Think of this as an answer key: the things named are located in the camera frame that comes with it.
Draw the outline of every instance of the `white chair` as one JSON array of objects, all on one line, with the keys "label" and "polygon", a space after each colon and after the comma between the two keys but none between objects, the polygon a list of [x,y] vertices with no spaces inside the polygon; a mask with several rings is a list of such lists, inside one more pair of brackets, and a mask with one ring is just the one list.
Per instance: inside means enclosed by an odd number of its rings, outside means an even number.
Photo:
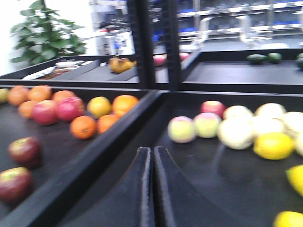
[{"label": "white chair", "polygon": [[212,17],[206,17],[200,20],[199,31],[197,32],[194,40],[189,45],[181,45],[180,50],[197,50],[204,46],[204,42],[208,39],[209,34],[209,21]]},{"label": "white chair", "polygon": [[300,22],[300,28],[303,30],[303,7],[301,8],[300,11],[296,11],[294,14],[298,15],[298,19]]},{"label": "white chair", "polygon": [[247,48],[253,48],[256,45],[262,45],[266,40],[270,40],[268,37],[258,36],[251,28],[251,18],[249,15],[243,15],[236,17],[240,21],[240,40],[247,44]]}]

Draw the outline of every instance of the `lemon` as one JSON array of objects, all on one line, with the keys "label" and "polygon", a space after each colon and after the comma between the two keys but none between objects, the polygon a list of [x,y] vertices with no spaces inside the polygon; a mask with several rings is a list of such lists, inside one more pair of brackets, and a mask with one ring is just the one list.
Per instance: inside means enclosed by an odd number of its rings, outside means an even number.
[{"label": "lemon", "polygon": [[268,132],[255,139],[253,151],[265,159],[279,160],[290,156],[294,140],[282,132]]},{"label": "lemon", "polygon": [[290,185],[303,196],[303,165],[291,167],[286,174]]},{"label": "lemon", "polygon": [[282,211],[276,216],[274,227],[303,227],[303,214],[293,211]]},{"label": "lemon", "polygon": [[95,97],[89,101],[87,110],[91,112],[95,118],[99,118],[110,113],[111,103],[105,97]]}]

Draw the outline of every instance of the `shelf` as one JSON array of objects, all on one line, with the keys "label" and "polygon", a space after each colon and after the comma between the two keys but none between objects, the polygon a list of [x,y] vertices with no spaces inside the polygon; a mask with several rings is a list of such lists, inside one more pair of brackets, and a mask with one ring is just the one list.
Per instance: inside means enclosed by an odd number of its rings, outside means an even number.
[{"label": "shelf", "polygon": [[93,5],[126,6],[125,0],[94,0]]}]

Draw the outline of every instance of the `potted plant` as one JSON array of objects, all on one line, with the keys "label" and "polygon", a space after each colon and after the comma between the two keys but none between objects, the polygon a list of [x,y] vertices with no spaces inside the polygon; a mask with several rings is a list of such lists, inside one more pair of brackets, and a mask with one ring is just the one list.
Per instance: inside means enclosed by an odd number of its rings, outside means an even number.
[{"label": "potted plant", "polygon": [[21,56],[11,59],[12,62],[27,61],[29,65],[35,65],[62,56],[85,53],[85,43],[74,33],[74,30],[83,27],[74,21],[59,19],[58,10],[47,8],[42,0],[35,1],[20,14],[26,19],[14,25],[11,33],[19,38],[14,48],[23,52]]}]

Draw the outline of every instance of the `orange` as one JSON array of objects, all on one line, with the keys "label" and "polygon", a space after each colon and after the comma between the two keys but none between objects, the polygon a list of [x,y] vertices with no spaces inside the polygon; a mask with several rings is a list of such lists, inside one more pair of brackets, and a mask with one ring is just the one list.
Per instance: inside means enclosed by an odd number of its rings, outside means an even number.
[{"label": "orange", "polygon": [[113,101],[112,109],[115,114],[121,117],[130,111],[130,109],[132,109],[138,102],[139,100],[135,96],[117,96]]},{"label": "orange", "polygon": [[110,101],[102,96],[92,98],[87,104],[87,110],[92,113],[95,118],[109,114],[111,108],[112,106]]},{"label": "orange", "polygon": [[51,99],[52,88],[48,85],[34,86],[27,94],[28,100],[36,100],[38,102]]},{"label": "orange", "polygon": [[71,134],[81,140],[91,138],[97,131],[97,123],[90,116],[76,117],[70,123]]},{"label": "orange", "polygon": [[12,105],[20,105],[27,101],[27,94],[29,89],[23,85],[17,85],[9,90],[8,103]]},{"label": "orange", "polygon": [[18,107],[18,113],[22,117],[25,117],[28,119],[32,118],[33,107],[37,103],[38,103],[38,101],[36,101],[36,100],[29,100],[29,101],[21,103],[20,106]]},{"label": "orange", "polygon": [[72,91],[62,90],[62,91],[55,92],[52,96],[52,100],[54,100],[56,103],[59,103],[65,98],[75,97],[75,96],[76,96],[76,94],[73,93]]},{"label": "orange", "polygon": [[98,133],[106,132],[113,124],[119,120],[119,116],[115,114],[108,114],[100,117],[97,121]]}]

